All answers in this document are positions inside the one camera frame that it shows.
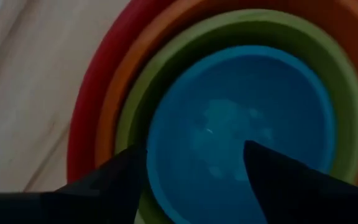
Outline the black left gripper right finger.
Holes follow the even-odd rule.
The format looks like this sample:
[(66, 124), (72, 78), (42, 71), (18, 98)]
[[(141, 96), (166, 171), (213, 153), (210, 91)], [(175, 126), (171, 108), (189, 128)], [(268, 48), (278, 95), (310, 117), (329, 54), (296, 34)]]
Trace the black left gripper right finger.
[(244, 164), (268, 223), (358, 223), (358, 187), (255, 141)]

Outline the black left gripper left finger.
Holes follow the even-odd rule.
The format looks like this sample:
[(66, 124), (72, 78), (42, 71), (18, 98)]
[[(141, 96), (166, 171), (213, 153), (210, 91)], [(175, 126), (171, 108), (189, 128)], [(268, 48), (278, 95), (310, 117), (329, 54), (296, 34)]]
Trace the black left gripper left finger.
[(57, 190), (0, 193), (0, 223), (133, 223), (146, 155), (143, 145), (133, 145)]

